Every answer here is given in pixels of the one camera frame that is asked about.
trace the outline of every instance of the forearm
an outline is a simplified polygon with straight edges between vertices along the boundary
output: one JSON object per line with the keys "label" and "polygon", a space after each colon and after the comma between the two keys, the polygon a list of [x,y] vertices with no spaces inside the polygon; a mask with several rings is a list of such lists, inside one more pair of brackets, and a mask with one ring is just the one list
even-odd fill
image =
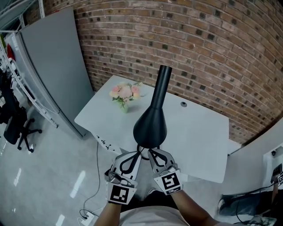
{"label": "forearm", "polygon": [[190,226],[213,226],[218,223],[184,191],[173,193],[171,196]]}
{"label": "forearm", "polygon": [[278,194],[278,183],[273,185],[273,192],[272,192],[272,201],[271,203],[273,203],[276,195]]}
{"label": "forearm", "polygon": [[107,203],[94,226],[118,226],[121,205]]}

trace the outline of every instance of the power strip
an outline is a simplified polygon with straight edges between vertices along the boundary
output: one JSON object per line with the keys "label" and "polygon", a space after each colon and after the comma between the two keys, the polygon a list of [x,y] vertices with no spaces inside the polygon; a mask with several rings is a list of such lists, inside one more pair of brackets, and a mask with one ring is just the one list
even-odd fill
{"label": "power strip", "polygon": [[84,226],[89,226],[89,224],[92,222],[92,220],[95,219],[94,222],[92,223],[92,225],[93,225],[96,222],[96,220],[98,219],[97,216],[91,214],[90,212],[87,212],[86,216],[87,216],[87,219],[86,220],[83,219],[81,221],[82,225],[84,225]]}

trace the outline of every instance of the vase neck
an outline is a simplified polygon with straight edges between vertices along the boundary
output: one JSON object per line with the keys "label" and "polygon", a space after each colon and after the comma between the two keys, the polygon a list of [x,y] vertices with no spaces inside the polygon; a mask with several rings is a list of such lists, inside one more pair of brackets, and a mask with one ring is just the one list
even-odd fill
{"label": "vase neck", "polygon": [[151,100],[150,106],[155,109],[162,108],[165,95],[167,92],[168,84],[170,81],[172,68],[168,66],[161,65],[158,72],[158,77]]}

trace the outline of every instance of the pink flower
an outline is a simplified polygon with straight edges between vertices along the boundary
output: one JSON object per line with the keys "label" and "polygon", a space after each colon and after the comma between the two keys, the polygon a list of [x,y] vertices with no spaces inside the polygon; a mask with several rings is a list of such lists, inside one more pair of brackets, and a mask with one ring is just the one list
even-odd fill
{"label": "pink flower", "polygon": [[118,86],[114,86],[113,88],[112,88],[112,92],[113,93],[118,93],[119,92],[119,87]]}
{"label": "pink flower", "polygon": [[129,97],[126,97],[126,98],[123,99],[123,101],[124,101],[125,103],[127,103],[128,101],[130,101],[130,98],[129,98]]}
{"label": "pink flower", "polygon": [[114,98],[117,98],[118,97],[118,93],[111,91],[110,92],[110,96],[114,97]]}
{"label": "pink flower", "polygon": [[138,88],[137,86],[132,86],[132,92],[133,92],[134,94],[139,93],[139,88]]}
{"label": "pink flower", "polygon": [[139,99],[139,98],[140,98],[140,94],[134,93],[134,94],[133,94],[133,98],[134,98],[134,99]]}
{"label": "pink flower", "polygon": [[133,92],[132,92],[131,88],[128,87],[128,86],[122,87],[119,91],[119,96],[121,98],[129,98],[132,95],[133,95]]}

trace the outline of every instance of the black vase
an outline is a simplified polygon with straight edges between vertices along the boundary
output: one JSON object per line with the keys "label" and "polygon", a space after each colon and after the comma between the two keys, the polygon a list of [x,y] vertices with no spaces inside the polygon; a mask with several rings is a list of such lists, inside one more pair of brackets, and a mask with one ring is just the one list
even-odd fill
{"label": "black vase", "polygon": [[151,104],[134,125],[134,139],[141,147],[156,148],[166,138],[167,127],[162,106],[171,72],[171,67],[160,66]]}

